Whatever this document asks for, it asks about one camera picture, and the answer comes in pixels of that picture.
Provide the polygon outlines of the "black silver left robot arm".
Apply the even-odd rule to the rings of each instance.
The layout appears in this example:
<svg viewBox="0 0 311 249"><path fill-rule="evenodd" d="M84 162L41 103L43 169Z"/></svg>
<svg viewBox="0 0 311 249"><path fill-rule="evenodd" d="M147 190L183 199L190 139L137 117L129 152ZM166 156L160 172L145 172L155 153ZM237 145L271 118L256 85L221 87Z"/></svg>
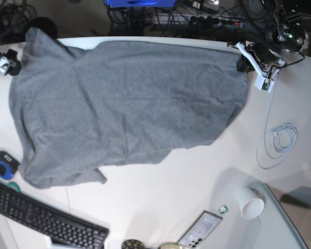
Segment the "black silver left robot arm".
<svg viewBox="0 0 311 249"><path fill-rule="evenodd" d="M291 1L238 1L243 16L254 33L247 33L244 48L261 70L273 64L286 68L305 60L307 32L301 25L297 5Z"/></svg>

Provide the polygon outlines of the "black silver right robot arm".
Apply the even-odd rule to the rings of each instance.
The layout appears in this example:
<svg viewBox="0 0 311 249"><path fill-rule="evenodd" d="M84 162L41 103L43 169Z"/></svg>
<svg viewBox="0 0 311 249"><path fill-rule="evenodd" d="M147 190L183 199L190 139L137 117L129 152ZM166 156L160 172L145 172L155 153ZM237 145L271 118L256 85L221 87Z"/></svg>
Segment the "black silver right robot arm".
<svg viewBox="0 0 311 249"><path fill-rule="evenodd" d="M21 62L17 58L18 53L9 49L6 53L0 52L0 72L4 75L16 76L21 71Z"/></svg>

